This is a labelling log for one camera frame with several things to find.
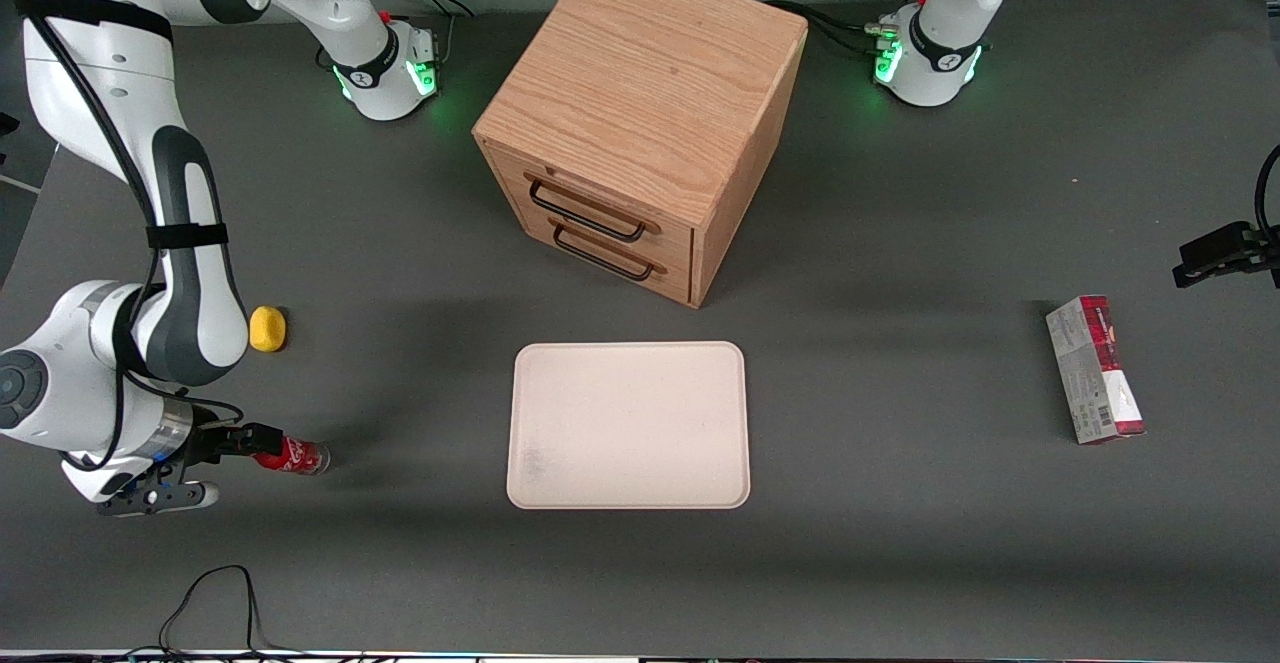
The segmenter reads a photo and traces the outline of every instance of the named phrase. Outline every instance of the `wooden cabinet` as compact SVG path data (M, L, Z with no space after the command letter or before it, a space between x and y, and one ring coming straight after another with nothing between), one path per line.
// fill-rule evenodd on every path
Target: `wooden cabinet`
M527 234L695 308L777 148L805 33L750 0L559 0L472 134Z

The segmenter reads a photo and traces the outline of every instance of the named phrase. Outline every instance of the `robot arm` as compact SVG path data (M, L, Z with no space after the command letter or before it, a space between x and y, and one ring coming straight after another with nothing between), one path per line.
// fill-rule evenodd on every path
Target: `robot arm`
M124 380L132 371L204 385L243 356L244 311L212 169L174 95L170 26L255 20L271 1L20 0L37 119L131 186L164 275L159 293L77 285L29 339L0 355L0 434L63 452L72 484L106 515L211 504L215 486L184 483L183 471L220 454L255 454L289 472L320 472L328 461L315 444L256 422L215 425L204 402ZM321 40L365 116L407 115L435 92L429 31L388 24L367 0L276 3Z
M881 17L905 31L887 44L877 63L877 83L914 106L941 106L973 79L982 35L1005 0L928 0Z
M23 0L23 8L47 17L141 175L140 202L148 212L150 243L161 250L165 285L146 300L131 337L140 355L137 372L205 385L243 356L244 311L230 274L210 161L178 111L164 8L160 0L131 3ZM73 154L127 180L68 70L32 20L23 28L27 86L40 124Z

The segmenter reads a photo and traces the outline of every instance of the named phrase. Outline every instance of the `table surface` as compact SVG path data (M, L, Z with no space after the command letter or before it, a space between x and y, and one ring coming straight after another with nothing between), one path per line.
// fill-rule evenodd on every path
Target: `table surface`
M115 521L54 454L0 444L0 648L146 644L238 562L271 637L307 648L1280 658L1280 297L1170 276L1251 215L1280 131L1262 0L1010 3L941 110L814 35L701 311L521 234L468 129L539 20L460 22L442 97L392 124L300 26L178 31L244 302L292 317L205 393L340 463L229 461L201 472L215 507ZM124 186L59 154L0 340L145 265ZM1111 297L1144 438L1074 443L1042 311L1084 293ZM518 349L626 339L744 349L744 507L507 500ZM237 646L238 585L210 581L177 644Z

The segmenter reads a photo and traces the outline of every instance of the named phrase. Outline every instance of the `metal handle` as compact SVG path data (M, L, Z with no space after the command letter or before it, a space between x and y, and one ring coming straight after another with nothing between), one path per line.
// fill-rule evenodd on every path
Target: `metal handle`
M590 218L582 218L576 212L570 211L570 209L563 209L561 206L557 206L557 204L553 204L550 201L544 201L544 198L538 197L539 189L543 188L543 180L535 179L535 177L529 177L529 179L534 180L534 184L529 187L529 197L534 198L534 204L540 209L548 209L548 211L550 212L557 212L557 215L568 218L568 220L575 221L575 224L579 224L581 227L589 227L589 229L594 230L595 233L608 236L609 238L614 241L621 241L622 243L635 243L636 241L640 241L640 236L644 234L643 221L640 221L640 224L636 224L635 233L628 236L626 233L622 233L621 230L613 230L612 227L600 225L598 224L598 221L590 220Z
M644 280L649 280L649 276L653 275L653 268L654 268L653 262L645 265L643 273L634 274L626 270L626 268L614 266L612 262L608 262L604 259L600 259L599 256L593 256L593 253L586 252L586 250L577 248L576 244L564 243L559 238L562 233L564 233L564 227L557 225L556 233L552 234L552 239L556 242L559 250L566 250L566 252L572 253L573 256L577 256L580 259L584 259L584 261L586 262L594 262L596 266L604 268L604 270L609 271L611 274L618 274L621 276L625 276L625 279L632 280L635 283L643 283Z

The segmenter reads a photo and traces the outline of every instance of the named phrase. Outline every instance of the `red and white box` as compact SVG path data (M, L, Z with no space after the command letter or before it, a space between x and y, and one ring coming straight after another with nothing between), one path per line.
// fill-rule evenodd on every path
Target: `red and white box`
M1071 406L1075 440L1087 445L1147 433L1116 358L1106 294L1083 294L1044 320Z

